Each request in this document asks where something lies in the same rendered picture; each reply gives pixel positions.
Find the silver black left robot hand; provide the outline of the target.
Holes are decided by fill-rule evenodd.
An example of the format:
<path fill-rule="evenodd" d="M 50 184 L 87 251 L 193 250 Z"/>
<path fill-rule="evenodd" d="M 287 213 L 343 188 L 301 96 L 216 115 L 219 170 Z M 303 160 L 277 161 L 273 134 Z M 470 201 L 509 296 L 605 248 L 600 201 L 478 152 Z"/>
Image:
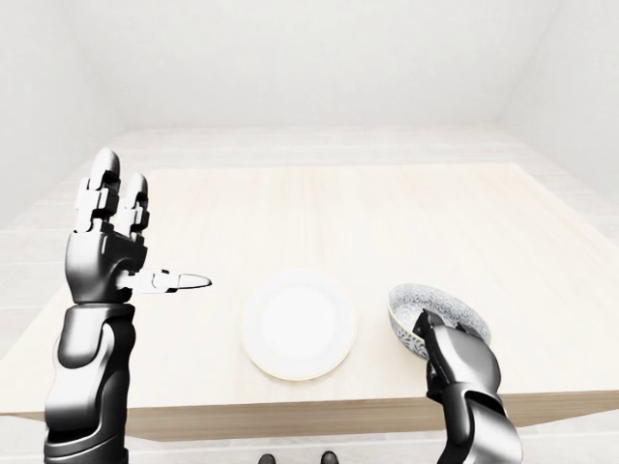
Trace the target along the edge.
<path fill-rule="evenodd" d="M 65 275 L 78 305 L 123 304 L 133 293 L 165 294 L 208 287 L 204 275 L 146 270 L 149 225 L 148 182 L 135 173 L 120 194 L 121 164 L 111 149 L 101 149 L 79 186 L 76 220 L 66 248 Z"/>

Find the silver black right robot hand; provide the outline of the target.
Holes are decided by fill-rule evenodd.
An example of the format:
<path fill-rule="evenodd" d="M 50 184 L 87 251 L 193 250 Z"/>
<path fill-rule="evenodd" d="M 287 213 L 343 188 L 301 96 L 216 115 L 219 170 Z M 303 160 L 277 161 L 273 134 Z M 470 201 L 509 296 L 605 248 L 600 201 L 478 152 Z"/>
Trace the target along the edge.
<path fill-rule="evenodd" d="M 413 334 L 427 350 L 427 397 L 440 402 L 448 387 L 465 384 L 474 392 L 498 399 L 499 363 L 481 336 L 472 328 L 452 328 L 441 317 L 423 310 Z"/>

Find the grey patterned bowl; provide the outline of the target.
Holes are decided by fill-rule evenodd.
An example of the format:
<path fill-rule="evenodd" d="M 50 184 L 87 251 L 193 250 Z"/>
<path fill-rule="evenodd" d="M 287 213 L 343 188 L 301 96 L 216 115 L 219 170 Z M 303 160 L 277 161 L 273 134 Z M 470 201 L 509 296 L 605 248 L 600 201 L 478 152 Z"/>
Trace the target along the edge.
<path fill-rule="evenodd" d="M 468 304 L 451 294 L 419 283 L 403 283 L 388 294 L 388 315 L 391 328 L 399 342 L 414 355 L 428 360 L 424 341 L 413 332 L 423 310 L 441 317 L 450 328 L 458 324 L 472 328 L 486 343 L 490 344 L 488 324 Z"/>

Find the white plate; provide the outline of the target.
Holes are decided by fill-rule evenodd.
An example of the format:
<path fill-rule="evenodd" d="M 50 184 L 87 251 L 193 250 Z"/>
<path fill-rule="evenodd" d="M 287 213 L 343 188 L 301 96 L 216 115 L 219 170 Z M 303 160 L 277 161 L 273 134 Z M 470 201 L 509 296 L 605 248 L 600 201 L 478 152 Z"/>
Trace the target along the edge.
<path fill-rule="evenodd" d="M 252 293 L 240 336 L 257 368 L 302 382 L 336 369 L 352 350 L 357 330 L 355 306 L 337 280 L 316 270 L 288 269 Z"/>

